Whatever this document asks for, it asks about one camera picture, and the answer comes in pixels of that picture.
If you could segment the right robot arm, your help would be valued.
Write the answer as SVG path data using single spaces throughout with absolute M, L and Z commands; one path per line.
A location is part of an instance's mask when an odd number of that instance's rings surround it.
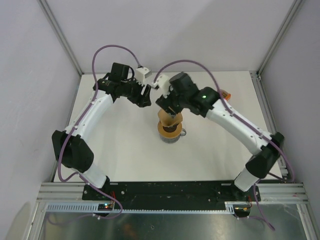
M 211 87 L 199 89 L 187 73 L 180 72 L 171 78 L 161 74 L 152 87 L 161 92 L 156 104 L 167 114 L 173 117 L 188 109 L 220 125 L 251 153 L 230 188 L 235 200 L 242 201 L 247 197 L 251 186 L 265 178 L 281 156 L 284 143 L 281 133 L 261 130 L 234 110 L 218 91 Z

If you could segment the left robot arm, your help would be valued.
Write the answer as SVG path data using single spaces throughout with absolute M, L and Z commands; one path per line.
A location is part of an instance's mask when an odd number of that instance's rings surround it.
M 58 167 L 73 170 L 94 186 L 93 194 L 100 200 L 110 196 L 109 178 L 94 163 L 94 153 L 87 140 L 96 124 L 115 101 L 124 97 L 140 108 L 151 105 L 151 86 L 147 78 L 151 70 L 139 66 L 136 69 L 113 63 L 111 71 L 96 79 L 92 94 L 78 117 L 63 131 L 55 130 L 52 143 Z

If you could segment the grey glass coffee server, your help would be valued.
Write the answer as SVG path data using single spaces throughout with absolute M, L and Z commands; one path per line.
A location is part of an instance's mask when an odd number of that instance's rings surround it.
M 182 128 L 181 133 L 178 136 L 173 138 L 168 138 L 160 135 L 160 139 L 167 144 L 173 144 L 173 143 L 176 143 L 181 137 L 184 137 L 186 134 L 187 134 L 187 131 L 184 128 Z

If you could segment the brown paper coffee filter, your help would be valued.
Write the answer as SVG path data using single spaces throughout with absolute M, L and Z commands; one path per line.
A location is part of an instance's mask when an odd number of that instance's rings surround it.
M 163 127 L 172 127 L 174 125 L 178 125 L 183 121 L 183 116 L 181 113 L 178 113 L 175 116 L 171 116 L 170 114 L 166 113 L 163 109 L 158 111 L 158 118 L 159 122 Z

